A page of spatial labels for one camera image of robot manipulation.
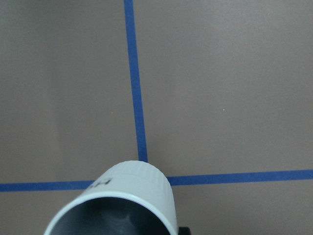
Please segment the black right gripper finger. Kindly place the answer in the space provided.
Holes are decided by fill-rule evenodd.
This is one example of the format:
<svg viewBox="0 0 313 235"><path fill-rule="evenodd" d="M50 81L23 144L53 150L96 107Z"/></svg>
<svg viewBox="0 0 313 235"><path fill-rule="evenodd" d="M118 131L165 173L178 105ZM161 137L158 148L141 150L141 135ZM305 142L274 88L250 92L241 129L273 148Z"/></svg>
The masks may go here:
<svg viewBox="0 0 313 235"><path fill-rule="evenodd" d="M179 227L178 235L191 235L189 227Z"/></svg>

